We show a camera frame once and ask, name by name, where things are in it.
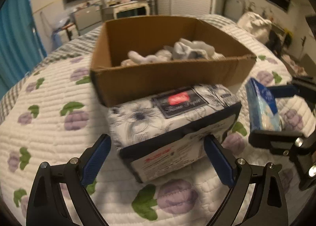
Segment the screw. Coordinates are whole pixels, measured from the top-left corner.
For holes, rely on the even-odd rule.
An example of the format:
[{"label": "screw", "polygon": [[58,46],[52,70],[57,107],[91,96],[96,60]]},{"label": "screw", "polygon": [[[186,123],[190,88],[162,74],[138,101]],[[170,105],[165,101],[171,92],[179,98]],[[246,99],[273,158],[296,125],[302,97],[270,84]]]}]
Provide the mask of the screw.
[{"label": "screw", "polygon": [[268,167],[270,168],[270,169],[274,169],[274,164],[273,163],[268,163]]},{"label": "screw", "polygon": [[69,162],[70,162],[71,164],[76,164],[76,163],[78,163],[78,161],[79,161],[79,159],[76,158],[76,157],[74,157],[74,158],[71,158]]},{"label": "screw", "polygon": [[302,138],[297,138],[294,142],[295,146],[297,146],[298,148],[303,144],[303,140]]},{"label": "screw", "polygon": [[314,176],[316,175],[316,165],[313,165],[313,166],[309,169],[308,175],[309,175],[310,177],[314,177]]},{"label": "screw", "polygon": [[246,160],[245,160],[245,159],[243,159],[243,158],[238,158],[237,163],[239,163],[239,164],[243,165],[243,164],[245,164],[245,163],[246,163]]},{"label": "screw", "polygon": [[47,162],[42,162],[41,164],[40,164],[40,167],[41,168],[46,168],[48,166],[48,163]]}]

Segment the tissue package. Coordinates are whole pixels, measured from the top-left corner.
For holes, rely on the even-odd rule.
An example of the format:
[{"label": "tissue package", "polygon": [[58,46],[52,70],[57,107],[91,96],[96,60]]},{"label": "tissue package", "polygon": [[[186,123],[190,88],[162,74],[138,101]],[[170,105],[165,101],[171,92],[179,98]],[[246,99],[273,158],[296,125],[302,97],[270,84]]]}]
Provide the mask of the tissue package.
[{"label": "tissue package", "polygon": [[195,85],[108,109],[110,136],[138,182],[147,182],[204,157],[203,141],[219,142],[241,109],[222,85]]},{"label": "tissue package", "polygon": [[254,78],[250,78],[246,84],[246,92],[250,130],[281,131],[277,104],[269,89]]}]

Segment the mattress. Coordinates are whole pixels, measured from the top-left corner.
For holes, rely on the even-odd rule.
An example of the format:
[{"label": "mattress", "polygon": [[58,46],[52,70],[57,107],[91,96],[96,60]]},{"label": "mattress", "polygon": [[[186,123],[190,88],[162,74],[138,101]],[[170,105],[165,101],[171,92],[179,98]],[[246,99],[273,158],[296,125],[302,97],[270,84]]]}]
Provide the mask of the mattress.
[{"label": "mattress", "polygon": [[[291,79],[282,62],[250,34],[235,24],[221,25],[225,19],[219,16],[206,16],[203,20],[216,21],[217,27],[258,56],[249,77],[255,77],[267,86],[286,84]],[[48,56],[51,61],[43,61],[25,83],[20,84],[21,88],[14,90],[18,95],[16,102],[9,97],[1,101],[10,103],[12,109],[7,107],[0,125],[0,188],[3,200],[22,225],[25,225],[28,196],[39,164],[43,161],[51,165],[66,163],[72,157],[79,157],[102,133],[108,133],[106,119],[88,76],[91,53],[99,33],[100,28],[97,28]],[[250,164],[273,162],[278,165],[289,222],[292,222],[313,188],[299,191],[298,175],[287,157],[272,156],[267,150],[255,149],[248,143],[249,112],[244,83],[237,95],[243,107],[238,123],[222,145]],[[312,132],[315,128],[315,118],[301,98],[281,99],[277,105],[288,119],[288,111],[294,110],[304,132]],[[248,189],[235,224],[244,217],[253,187]],[[61,184],[61,188],[73,221],[81,225],[67,187]],[[202,226],[219,208],[228,187],[221,184],[207,158],[150,183],[137,183],[112,148],[87,190],[109,225]],[[143,204],[137,197],[148,190],[150,202],[146,206],[149,212],[138,214],[137,206]]]}]

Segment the blue curtain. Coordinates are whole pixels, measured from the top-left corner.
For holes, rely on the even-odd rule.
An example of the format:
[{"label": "blue curtain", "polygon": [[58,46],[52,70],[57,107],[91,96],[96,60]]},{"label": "blue curtain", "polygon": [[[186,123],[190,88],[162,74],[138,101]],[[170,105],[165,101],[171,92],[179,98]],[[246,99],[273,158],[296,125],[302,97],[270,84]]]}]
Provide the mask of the blue curtain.
[{"label": "blue curtain", "polygon": [[47,53],[29,0],[6,0],[0,10],[0,99]]}]

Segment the open box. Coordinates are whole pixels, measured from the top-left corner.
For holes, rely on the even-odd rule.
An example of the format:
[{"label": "open box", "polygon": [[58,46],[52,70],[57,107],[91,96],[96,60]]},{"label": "open box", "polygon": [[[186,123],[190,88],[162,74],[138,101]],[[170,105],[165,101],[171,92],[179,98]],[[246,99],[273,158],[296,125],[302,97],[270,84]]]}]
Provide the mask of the open box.
[{"label": "open box", "polygon": [[[180,38],[204,41],[227,59],[187,60],[121,67],[127,53],[155,54]],[[100,102],[112,107],[194,84],[242,83],[256,56],[237,40],[202,20],[175,16],[141,16],[104,23],[91,62],[91,80]]]}]

